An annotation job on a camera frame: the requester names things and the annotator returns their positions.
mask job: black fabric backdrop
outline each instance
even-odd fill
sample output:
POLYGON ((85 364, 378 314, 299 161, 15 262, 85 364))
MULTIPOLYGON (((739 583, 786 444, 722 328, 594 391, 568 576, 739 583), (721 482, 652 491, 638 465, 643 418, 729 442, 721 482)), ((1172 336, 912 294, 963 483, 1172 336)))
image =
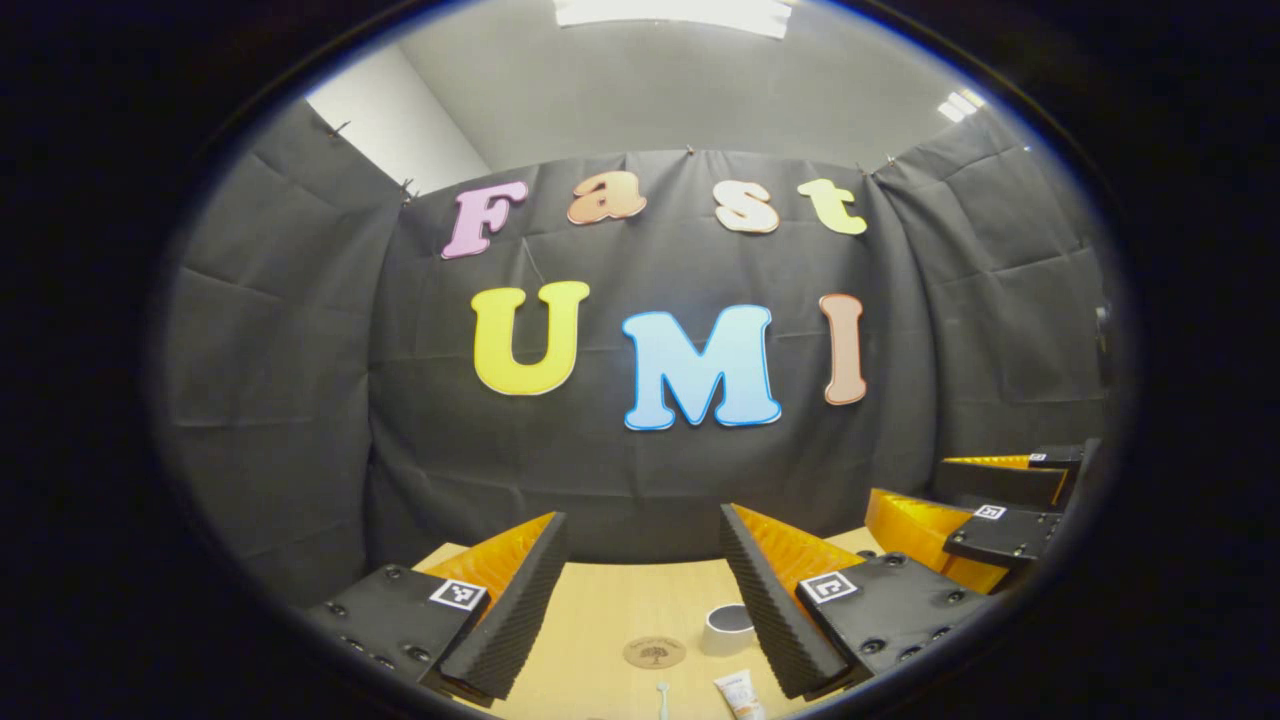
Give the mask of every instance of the black fabric backdrop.
POLYGON ((923 493, 940 455, 1101 432, 1097 224, 1043 154, 986 113, 872 176, 628 152, 497 173, 407 208, 325 132, 300 104, 232 169, 189 233, 170 315, 186 479, 230 548, 293 602, 553 509, 570 514, 582 561, 712 557, 724 501, 836 533, 861 525, 870 487, 923 493), (571 224, 572 187, 611 169, 640 177, 645 210, 571 224), (795 188, 819 177, 854 193, 865 233, 817 220, 795 188), (489 250, 442 261, 456 195, 515 179, 530 197, 486 233, 489 250), (723 228, 710 195, 722 179, 768 188, 781 227, 723 228), (536 397, 484 387, 471 297, 526 291, 513 347, 532 363, 547 336, 538 288, 564 279, 591 287, 573 374, 536 397), (831 292, 864 305, 868 393, 842 407, 822 395, 818 299, 831 292), (667 430, 627 430, 635 351, 622 320, 669 311, 701 348, 733 304, 773 315, 781 419, 726 428, 708 415, 695 428, 677 415, 667 430))

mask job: fluorescent light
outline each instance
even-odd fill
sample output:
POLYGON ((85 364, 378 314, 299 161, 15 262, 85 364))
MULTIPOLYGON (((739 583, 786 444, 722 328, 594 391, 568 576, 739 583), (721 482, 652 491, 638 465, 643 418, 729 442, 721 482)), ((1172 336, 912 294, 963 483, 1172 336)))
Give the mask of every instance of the fluorescent light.
POLYGON ((938 105, 938 111, 946 115, 952 123, 959 123, 964 119, 964 113, 961 113, 955 105, 950 102, 943 102, 938 105))
POLYGON ((960 95, 955 92, 947 95, 947 102, 959 108, 960 111, 964 113, 965 115, 972 115, 978 111, 978 108, 974 108, 973 102, 969 102, 968 100, 960 97, 960 95))
POLYGON ((556 0, 561 27, 613 20, 682 20, 782 40, 794 0, 556 0))
POLYGON ((960 91, 960 96, 968 100, 969 102, 973 102, 974 108, 982 108, 983 105, 987 104, 986 100, 979 97, 977 92, 969 90, 968 87, 960 91))

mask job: blue letter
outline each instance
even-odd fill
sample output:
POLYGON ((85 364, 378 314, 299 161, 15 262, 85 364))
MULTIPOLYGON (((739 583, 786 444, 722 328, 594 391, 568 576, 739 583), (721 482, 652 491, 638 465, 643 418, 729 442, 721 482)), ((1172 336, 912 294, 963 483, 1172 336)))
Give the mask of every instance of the blue letter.
POLYGON ((722 425, 777 420, 782 406, 769 396, 764 361, 764 328, 771 319, 769 310, 759 305, 726 307, 699 355, 671 313, 627 318, 622 332, 636 345, 636 406, 627 413, 626 425, 632 430, 664 430, 676 424, 676 414, 663 402, 663 380, 685 419, 696 425, 707 416, 721 378, 724 401, 716 409, 716 419, 722 425))

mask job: white tube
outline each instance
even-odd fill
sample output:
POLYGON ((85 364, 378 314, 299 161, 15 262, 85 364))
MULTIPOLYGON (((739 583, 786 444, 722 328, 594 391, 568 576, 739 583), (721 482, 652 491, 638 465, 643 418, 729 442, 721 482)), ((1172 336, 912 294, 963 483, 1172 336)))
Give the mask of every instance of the white tube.
POLYGON ((737 720, 764 720, 764 706, 760 705, 760 698, 755 697, 750 670, 739 670, 719 678, 716 680, 716 687, 724 696, 724 702, 733 708, 737 720))

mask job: white wall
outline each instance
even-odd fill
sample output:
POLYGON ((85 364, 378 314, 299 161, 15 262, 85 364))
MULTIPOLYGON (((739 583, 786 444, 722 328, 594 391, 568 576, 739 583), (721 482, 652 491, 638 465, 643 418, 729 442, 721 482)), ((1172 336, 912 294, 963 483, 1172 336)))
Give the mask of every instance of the white wall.
POLYGON ((410 192, 486 176, 489 165, 431 95, 399 45, 360 60, 307 94, 330 127, 410 192))

